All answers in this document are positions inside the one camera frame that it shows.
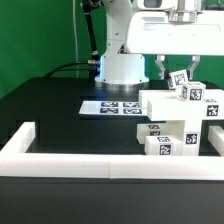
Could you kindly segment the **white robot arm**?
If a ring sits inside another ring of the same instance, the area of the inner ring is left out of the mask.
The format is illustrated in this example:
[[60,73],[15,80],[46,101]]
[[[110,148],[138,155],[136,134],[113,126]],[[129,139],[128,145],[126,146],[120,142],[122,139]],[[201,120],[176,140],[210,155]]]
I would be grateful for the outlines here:
[[224,5],[203,0],[102,0],[106,10],[106,51],[100,59],[98,86],[145,87],[146,55],[154,55],[165,77],[167,55],[191,57],[192,74],[202,56],[224,56]]

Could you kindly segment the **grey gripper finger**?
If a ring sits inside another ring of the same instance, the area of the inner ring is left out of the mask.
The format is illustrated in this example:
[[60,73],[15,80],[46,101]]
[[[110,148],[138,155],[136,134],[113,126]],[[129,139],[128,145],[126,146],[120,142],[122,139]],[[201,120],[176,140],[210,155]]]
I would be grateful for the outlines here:
[[200,57],[198,55],[192,56],[190,58],[190,65],[187,68],[187,75],[189,80],[193,79],[194,70],[197,68],[199,63],[200,63]]
[[168,80],[169,79],[169,71],[165,68],[163,62],[165,61],[164,55],[157,55],[155,59],[155,63],[160,70],[159,76],[161,79]]

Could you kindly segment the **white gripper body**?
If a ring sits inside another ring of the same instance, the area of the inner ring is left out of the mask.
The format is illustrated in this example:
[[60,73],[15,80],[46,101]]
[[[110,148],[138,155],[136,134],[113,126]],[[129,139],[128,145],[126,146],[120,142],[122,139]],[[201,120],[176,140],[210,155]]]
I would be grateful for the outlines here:
[[132,54],[224,56],[224,10],[202,0],[134,0],[125,48]]

